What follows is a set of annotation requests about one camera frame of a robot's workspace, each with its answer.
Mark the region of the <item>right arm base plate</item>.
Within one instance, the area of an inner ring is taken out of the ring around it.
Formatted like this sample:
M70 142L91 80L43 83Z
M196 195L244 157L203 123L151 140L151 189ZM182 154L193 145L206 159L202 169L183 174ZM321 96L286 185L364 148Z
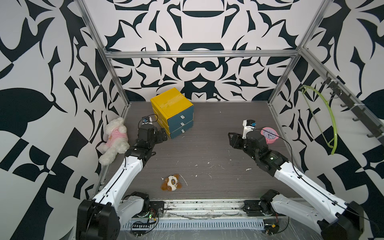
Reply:
M244 200L243 211L248 217L278 217L286 215L277 213L272 207L272 201L267 200Z

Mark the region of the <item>yellow drawer cabinet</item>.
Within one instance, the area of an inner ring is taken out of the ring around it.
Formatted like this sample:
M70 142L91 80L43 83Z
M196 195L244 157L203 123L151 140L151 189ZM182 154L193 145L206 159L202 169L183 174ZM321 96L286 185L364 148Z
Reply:
M166 129L170 138L168 119L181 111L194 106L184 95L176 88L172 88L151 99L154 114L158 116L158 124Z

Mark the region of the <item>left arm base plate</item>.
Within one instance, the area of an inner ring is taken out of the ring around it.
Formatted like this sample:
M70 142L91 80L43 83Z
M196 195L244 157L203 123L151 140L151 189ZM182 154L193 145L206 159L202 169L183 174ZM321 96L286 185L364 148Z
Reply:
M157 216L163 213L165 208L164 201L146 201L141 212L134 215L134 218L148 218L150 214Z

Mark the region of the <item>teal top drawer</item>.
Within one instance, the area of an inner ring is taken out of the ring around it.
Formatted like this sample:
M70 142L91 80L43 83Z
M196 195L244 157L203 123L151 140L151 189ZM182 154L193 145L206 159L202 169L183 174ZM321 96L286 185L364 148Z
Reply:
M194 119L194 106L190 106L180 113L168 119L169 127L173 125L180 126L181 123L188 123Z

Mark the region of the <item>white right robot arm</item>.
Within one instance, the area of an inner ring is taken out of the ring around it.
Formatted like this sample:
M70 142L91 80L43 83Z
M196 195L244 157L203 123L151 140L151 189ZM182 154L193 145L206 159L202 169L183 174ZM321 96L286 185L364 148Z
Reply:
M286 184L310 205L289 200L275 190L260 198L259 210L265 215L285 215L319 233L324 240L358 240L364 232L364 210L356 202L347 203L300 172L288 158L271 150L257 130L244 136L229 133L229 143L242 150L257 166Z

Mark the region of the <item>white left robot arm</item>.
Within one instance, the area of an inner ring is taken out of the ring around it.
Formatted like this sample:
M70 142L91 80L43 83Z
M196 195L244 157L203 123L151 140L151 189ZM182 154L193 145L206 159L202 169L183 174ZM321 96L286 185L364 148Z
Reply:
M143 124L138 129L138 139L125 154L125 160L92 200L84 200L78 207L77 240L116 240L121 225L133 216L147 213L149 198L146 194L135 193L124 203L121 200L136 175L144 168L147 161L156 153L156 144L168 139L164 128L157 129L152 124Z

